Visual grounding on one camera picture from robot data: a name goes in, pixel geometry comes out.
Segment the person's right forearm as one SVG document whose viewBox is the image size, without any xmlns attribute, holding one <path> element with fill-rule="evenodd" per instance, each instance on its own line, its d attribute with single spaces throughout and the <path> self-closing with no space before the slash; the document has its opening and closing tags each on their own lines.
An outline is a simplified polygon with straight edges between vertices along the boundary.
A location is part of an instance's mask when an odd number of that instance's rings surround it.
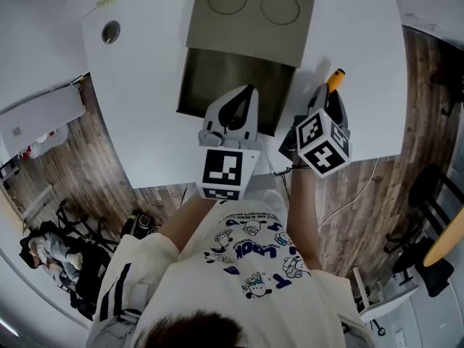
<svg viewBox="0 0 464 348">
<path fill-rule="evenodd" d="M 294 170 L 291 174 L 287 233 L 306 266 L 310 270 L 322 270 L 315 205 L 315 175 L 309 168 Z"/>
</svg>

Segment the white side table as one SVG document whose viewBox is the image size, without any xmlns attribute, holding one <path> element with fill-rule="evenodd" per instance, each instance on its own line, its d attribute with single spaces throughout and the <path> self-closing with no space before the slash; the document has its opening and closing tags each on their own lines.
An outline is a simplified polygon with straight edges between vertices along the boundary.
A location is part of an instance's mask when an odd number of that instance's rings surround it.
<svg viewBox="0 0 464 348">
<path fill-rule="evenodd" d="M 355 279 L 360 290 L 362 303 L 365 307 L 361 312 L 359 312 L 360 318 L 364 323 L 368 323 L 374 319 L 377 319 L 384 315 L 388 315 L 396 308 L 398 308 L 403 302 L 409 299 L 410 296 L 413 295 L 420 288 L 419 285 L 414 285 L 410 289 L 402 291 L 389 299 L 382 300 L 375 304 L 370 304 L 358 267 L 353 267 L 353 273 L 355 275 Z"/>
</svg>

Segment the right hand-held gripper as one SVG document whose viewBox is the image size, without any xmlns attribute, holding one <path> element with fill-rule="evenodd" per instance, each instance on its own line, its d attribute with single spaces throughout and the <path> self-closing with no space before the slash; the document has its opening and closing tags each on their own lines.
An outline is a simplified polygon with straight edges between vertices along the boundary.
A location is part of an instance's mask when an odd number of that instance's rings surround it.
<svg viewBox="0 0 464 348">
<path fill-rule="evenodd" d="M 289 160 L 298 154 L 320 178 L 325 178 L 350 164 L 352 144 L 349 137 L 344 103 L 339 92 L 330 93 L 325 83 L 313 94 L 307 113 L 294 117 L 279 152 Z"/>
</svg>

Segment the person's white printed t-shirt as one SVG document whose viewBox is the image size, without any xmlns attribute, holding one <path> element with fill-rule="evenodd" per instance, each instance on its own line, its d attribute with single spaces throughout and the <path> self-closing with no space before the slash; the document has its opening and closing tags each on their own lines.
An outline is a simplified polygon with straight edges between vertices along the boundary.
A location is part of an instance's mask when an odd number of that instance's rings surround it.
<svg viewBox="0 0 464 348">
<path fill-rule="evenodd" d="M 99 292 L 86 348 L 136 348 L 161 318 L 216 312 L 245 348 L 374 348 L 349 280 L 311 270 L 274 191 L 219 201 L 183 250 L 126 235 Z"/>
</svg>

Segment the person's left forearm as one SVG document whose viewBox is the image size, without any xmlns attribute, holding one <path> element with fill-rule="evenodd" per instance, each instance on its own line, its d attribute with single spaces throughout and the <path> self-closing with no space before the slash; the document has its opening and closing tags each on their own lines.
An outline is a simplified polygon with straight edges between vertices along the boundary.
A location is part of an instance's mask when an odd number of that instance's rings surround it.
<svg viewBox="0 0 464 348">
<path fill-rule="evenodd" d="M 171 240 L 177 250 L 182 252 L 215 204 L 215 200 L 204 199 L 195 193 L 168 218 L 158 233 Z"/>
</svg>

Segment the orange-handled screwdriver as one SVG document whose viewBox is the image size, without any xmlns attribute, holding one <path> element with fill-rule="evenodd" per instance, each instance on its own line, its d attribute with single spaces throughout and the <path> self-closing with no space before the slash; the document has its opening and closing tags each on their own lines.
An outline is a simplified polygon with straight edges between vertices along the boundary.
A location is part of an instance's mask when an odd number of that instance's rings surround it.
<svg viewBox="0 0 464 348">
<path fill-rule="evenodd" d="M 345 72 L 338 68 L 326 81 L 326 85 L 328 87 L 328 93 L 333 93 L 343 82 L 345 77 Z"/>
</svg>

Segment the black office chair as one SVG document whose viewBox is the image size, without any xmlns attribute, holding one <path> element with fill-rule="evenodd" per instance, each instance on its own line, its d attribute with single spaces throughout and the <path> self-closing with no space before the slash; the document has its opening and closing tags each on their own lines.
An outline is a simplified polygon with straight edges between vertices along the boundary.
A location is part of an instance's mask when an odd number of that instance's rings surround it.
<svg viewBox="0 0 464 348">
<path fill-rule="evenodd" d="M 404 285 L 413 279 L 408 275 L 407 270 L 414 267 L 418 275 L 425 283 L 426 290 L 430 297 L 437 297 L 449 285 L 448 280 L 454 273 L 454 267 L 445 259 L 430 266 L 425 266 L 423 261 L 428 251 L 431 249 L 434 241 L 429 237 L 423 237 L 420 240 L 415 240 L 414 236 L 422 231 L 422 222 L 415 224 L 415 221 L 410 217 L 407 229 L 404 234 L 399 237 L 394 237 L 390 233 L 386 234 L 388 243 L 394 243 L 395 246 L 389 248 L 384 247 L 386 254 L 391 254 L 398 249 L 402 250 L 401 255 L 396 260 L 392 273 L 402 273 L 404 280 L 400 285 Z"/>
</svg>

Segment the black folding stand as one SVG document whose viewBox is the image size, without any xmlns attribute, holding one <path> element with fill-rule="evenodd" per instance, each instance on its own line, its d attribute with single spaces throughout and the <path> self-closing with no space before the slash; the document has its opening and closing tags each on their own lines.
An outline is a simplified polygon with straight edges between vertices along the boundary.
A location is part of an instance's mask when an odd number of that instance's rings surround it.
<svg viewBox="0 0 464 348">
<path fill-rule="evenodd" d="M 63 240 L 69 248 L 83 255 L 83 267 L 76 282 L 63 273 L 60 276 L 60 288 L 70 295 L 73 309 L 86 319 L 93 320 L 103 277 L 118 243 L 104 236 L 104 217 L 99 219 L 96 229 L 93 229 L 87 223 L 86 215 L 76 221 L 69 220 L 65 205 L 66 201 L 61 201 L 56 211 L 58 234 L 64 236 Z"/>
</svg>

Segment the black bag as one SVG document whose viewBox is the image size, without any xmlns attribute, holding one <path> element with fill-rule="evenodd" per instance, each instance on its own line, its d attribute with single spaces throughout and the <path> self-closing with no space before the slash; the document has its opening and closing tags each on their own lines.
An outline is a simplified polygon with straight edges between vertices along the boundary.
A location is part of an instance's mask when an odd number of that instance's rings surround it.
<svg viewBox="0 0 464 348">
<path fill-rule="evenodd" d="M 131 235 L 137 239 L 143 239 L 146 236 L 158 232 L 160 226 L 154 219 L 141 211 L 133 212 L 126 220 L 120 234 L 120 238 L 125 235 Z"/>
</svg>

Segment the red-printed clear plastic bag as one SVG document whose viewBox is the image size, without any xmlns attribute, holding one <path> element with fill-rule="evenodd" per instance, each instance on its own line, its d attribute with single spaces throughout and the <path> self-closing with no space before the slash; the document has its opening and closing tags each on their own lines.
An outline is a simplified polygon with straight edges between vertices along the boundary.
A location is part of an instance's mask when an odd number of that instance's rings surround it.
<svg viewBox="0 0 464 348">
<path fill-rule="evenodd" d="M 40 137 L 26 149 L 22 150 L 19 156 L 23 159 L 36 159 L 42 154 L 48 152 L 50 149 L 53 149 L 66 142 L 68 136 L 69 126 L 66 124 Z"/>
</svg>

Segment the light wooden frame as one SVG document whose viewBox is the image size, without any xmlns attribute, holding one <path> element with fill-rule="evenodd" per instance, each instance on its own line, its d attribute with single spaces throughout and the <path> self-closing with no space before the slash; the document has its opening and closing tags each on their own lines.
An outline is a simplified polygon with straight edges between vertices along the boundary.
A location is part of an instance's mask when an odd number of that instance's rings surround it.
<svg viewBox="0 0 464 348">
<path fill-rule="evenodd" d="M 30 223 L 28 216 L 31 213 L 39 212 L 39 207 L 46 203 L 46 198 L 52 192 L 54 186 L 48 184 L 46 188 L 21 212 L 15 203 L 13 202 L 7 190 L 0 183 L 0 213 L 2 213 L 6 219 L 19 231 L 20 235 L 29 228 Z"/>
</svg>

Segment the round wooden table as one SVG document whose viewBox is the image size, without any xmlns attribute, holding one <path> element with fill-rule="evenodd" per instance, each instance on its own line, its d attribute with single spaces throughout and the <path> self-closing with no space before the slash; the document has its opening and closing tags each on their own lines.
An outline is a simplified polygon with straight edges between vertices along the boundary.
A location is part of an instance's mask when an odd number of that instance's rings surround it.
<svg viewBox="0 0 464 348">
<path fill-rule="evenodd" d="M 423 260 L 430 267 L 445 257 L 464 237 L 464 208 L 456 215 L 444 232 L 434 242 Z"/>
</svg>

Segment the grey drawer box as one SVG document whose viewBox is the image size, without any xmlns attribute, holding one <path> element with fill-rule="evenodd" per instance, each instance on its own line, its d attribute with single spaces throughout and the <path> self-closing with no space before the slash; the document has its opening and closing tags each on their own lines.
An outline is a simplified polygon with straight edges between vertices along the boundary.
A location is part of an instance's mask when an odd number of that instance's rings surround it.
<svg viewBox="0 0 464 348">
<path fill-rule="evenodd" d="M 274 136 L 302 65 L 315 0 L 195 0 L 179 113 L 203 118 L 226 92 L 253 85 L 258 131 Z"/>
</svg>

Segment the black stool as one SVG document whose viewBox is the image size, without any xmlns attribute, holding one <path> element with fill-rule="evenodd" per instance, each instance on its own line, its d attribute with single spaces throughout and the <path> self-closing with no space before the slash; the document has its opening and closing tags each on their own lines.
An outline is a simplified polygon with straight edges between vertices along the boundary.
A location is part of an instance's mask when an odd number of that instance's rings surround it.
<svg viewBox="0 0 464 348">
<path fill-rule="evenodd" d="M 464 193 L 443 173 L 440 166 L 435 163 L 421 170 L 408 194 L 408 204 L 412 208 L 417 208 L 422 212 L 438 236 L 442 234 L 443 227 L 435 218 L 430 207 L 434 209 L 445 226 L 448 226 L 451 222 L 449 216 L 434 198 L 434 194 L 440 183 L 448 188 L 461 204 L 464 204 Z"/>
</svg>

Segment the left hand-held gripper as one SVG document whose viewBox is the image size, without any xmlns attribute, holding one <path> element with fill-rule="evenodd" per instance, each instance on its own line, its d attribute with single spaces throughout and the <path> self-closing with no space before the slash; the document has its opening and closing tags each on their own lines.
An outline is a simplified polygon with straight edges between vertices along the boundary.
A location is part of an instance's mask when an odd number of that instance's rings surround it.
<svg viewBox="0 0 464 348">
<path fill-rule="evenodd" d="M 203 167 L 196 187 L 204 199 L 244 198 L 261 154 L 258 137 L 259 93 L 245 85 L 223 94 L 208 106 L 199 148 Z"/>
</svg>

